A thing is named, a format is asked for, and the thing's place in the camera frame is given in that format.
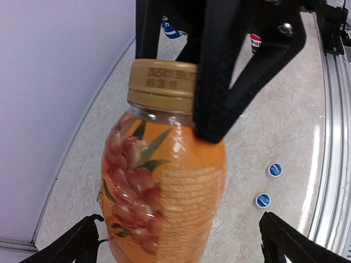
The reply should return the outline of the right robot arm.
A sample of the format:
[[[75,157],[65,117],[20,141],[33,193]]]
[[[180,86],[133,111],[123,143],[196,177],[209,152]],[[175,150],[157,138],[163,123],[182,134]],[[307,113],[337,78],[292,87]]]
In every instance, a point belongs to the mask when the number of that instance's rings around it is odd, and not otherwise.
[[[135,63],[156,61],[163,16],[184,30],[176,64],[197,67],[195,135],[218,143],[303,49],[302,9],[316,13],[324,50],[339,54],[348,9],[326,1],[137,1]]]

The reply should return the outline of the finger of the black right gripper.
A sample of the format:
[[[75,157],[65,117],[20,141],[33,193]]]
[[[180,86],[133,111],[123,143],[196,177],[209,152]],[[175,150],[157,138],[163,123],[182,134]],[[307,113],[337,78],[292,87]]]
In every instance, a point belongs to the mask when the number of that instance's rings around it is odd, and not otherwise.
[[[194,104],[195,135],[220,142],[260,90],[304,47],[303,1],[207,1]],[[248,33],[261,46],[235,81]]]
[[[156,59],[163,16],[172,26],[188,34],[176,60],[198,63],[205,21],[204,1],[136,1],[135,58]]]

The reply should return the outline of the gold juice bottle cap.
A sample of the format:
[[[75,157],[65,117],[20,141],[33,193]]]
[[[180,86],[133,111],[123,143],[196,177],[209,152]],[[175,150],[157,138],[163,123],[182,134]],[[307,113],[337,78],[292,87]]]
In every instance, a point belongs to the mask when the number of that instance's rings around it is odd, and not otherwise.
[[[142,108],[191,115],[196,79],[195,64],[136,59],[131,67],[127,101]]]

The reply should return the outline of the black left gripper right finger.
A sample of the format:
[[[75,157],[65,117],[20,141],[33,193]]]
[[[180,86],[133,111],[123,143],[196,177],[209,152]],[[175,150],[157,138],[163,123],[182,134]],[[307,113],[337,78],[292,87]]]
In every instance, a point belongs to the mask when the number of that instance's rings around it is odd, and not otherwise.
[[[272,212],[260,219],[264,262],[323,263],[348,262],[347,259],[314,243]]]

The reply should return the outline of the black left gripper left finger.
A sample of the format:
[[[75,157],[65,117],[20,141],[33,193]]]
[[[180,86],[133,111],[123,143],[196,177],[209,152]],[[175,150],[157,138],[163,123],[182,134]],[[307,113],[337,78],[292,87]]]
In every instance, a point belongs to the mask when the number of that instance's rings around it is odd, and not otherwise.
[[[101,241],[95,220],[104,221],[98,214],[84,217],[52,244],[21,263],[96,262]]]

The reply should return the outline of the blue label water bottle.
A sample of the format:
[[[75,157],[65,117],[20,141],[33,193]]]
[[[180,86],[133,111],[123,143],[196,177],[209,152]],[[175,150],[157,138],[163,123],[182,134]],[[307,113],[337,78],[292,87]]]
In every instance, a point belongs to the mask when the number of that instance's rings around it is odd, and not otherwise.
[[[169,23],[168,18],[166,16],[162,17],[161,28],[162,28],[164,34],[169,39],[177,39],[177,38],[180,38],[181,36],[187,36],[188,35],[186,32],[178,30],[177,28],[172,26]]]

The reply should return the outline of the white blue bottle cap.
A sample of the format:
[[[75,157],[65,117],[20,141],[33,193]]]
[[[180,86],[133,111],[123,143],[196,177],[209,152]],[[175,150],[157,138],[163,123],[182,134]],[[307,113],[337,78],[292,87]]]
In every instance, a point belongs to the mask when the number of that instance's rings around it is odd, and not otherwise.
[[[267,193],[260,193],[255,199],[255,204],[257,208],[266,209],[271,204],[271,197]]]
[[[282,175],[283,167],[280,163],[272,163],[268,166],[268,175],[271,178],[279,178]]]

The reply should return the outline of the Pepsi water bottle blue cap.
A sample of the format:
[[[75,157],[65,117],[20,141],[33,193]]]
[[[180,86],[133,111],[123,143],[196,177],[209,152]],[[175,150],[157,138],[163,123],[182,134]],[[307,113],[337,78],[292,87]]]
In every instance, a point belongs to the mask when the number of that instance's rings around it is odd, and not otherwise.
[[[250,33],[250,43],[251,43],[251,52],[252,54],[255,54],[261,46],[262,39],[259,36],[253,33]]]

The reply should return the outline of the orange juice bottle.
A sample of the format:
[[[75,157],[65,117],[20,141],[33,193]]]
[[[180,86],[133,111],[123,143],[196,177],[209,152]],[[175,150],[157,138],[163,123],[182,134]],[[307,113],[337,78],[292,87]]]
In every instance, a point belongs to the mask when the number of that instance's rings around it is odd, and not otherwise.
[[[199,262],[222,199],[223,142],[199,140],[193,96],[132,104],[111,128],[99,203],[116,262]]]

